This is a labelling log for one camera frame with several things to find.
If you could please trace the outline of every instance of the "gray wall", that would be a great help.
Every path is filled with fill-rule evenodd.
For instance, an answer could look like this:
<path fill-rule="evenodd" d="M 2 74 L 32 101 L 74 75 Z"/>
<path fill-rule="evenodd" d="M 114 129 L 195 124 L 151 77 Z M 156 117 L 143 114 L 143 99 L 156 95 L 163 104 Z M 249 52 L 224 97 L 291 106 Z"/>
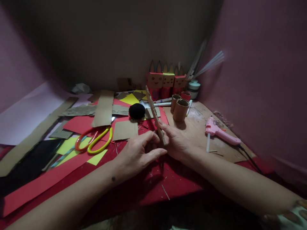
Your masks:
<path fill-rule="evenodd" d="M 152 59 L 180 61 L 186 72 L 207 35 L 213 0 L 28 0 L 6 5 L 15 9 L 65 83 L 116 90 L 119 77 L 144 84 Z"/>

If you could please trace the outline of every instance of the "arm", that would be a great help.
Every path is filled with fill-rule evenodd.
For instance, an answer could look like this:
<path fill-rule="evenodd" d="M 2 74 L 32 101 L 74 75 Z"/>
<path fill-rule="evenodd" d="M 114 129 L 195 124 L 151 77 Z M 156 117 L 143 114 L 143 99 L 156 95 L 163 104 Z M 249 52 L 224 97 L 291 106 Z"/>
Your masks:
<path fill-rule="evenodd" d="M 178 129 L 160 122 L 168 154 L 195 170 L 218 191 L 256 215 L 280 214 L 302 198 L 274 181 L 193 146 Z"/>
<path fill-rule="evenodd" d="M 159 137 L 152 131 L 130 139 L 114 160 L 46 200 L 7 229 L 75 228 L 103 194 L 135 176 L 152 161 L 167 153 L 165 149 L 154 149 L 145 154 L 149 142 L 160 142 Z"/>

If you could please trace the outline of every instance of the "hand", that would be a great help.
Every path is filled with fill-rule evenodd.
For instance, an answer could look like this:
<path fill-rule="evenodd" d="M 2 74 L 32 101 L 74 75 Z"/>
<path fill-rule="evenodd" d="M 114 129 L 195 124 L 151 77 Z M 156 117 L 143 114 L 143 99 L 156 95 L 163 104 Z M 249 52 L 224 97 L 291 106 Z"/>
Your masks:
<path fill-rule="evenodd" d="M 166 147 L 167 153 L 172 158 L 184 163 L 192 146 L 190 141 L 181 134 L 179 129 L 163 123 L 162 120 L 159 120 L 159 126 L 169 138 L 169 145 Z"/>
<path fill-rule="evenodd" d="M 113 160 L 115 167 L 121 174 L 121 181 L 130 179 L 137 175 L 151 162 L 167 153 L 165 149 L 155 148 L 146 153 L 147 147 L 157 146 L 160 139 L 157 134 L 148 131 L 140 136 L 131 138 L 123 150 Z"/>

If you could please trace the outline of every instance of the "black power cord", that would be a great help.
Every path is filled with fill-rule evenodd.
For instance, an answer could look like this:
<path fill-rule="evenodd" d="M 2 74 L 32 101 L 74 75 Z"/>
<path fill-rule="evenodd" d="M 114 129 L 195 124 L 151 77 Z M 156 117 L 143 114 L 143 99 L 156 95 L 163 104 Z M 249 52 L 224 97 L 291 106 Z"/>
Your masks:
<path fill-rule="evenodd" d="M 245 154 L 247 155 L 247 157 L 250 159 L 250 161 L 253 163 L 253 165 L 255 166 L 255 168 L 257 169 L 257 171 L 261 174 L 264 175 L 264 173 L 261 171 L 261 169 L 256 165 L 256 163 L 253 161 L 253 159 L 248 155 L 248 153 L 245 151 L 245 149 L 241 146 L 241 145 L 237 145 L 239 147 L 239 149 L 243 150 L 243 152 L 245 152 Z"/>

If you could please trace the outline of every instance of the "pink wall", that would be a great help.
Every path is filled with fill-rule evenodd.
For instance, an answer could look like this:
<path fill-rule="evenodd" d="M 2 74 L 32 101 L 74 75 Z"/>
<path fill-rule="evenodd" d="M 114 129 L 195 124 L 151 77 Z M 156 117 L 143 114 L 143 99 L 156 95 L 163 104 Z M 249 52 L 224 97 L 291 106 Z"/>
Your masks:
<path fill-rule="evenodd" d="M 50 67 L 0 3 L 0 113 L 41 85 Z"/>
<path fill-rule="evenodd" d="M 233 132 L 285 180 L 307 192 L 307 2 L 224 1 L 198 99 L 233 123 Z"/>

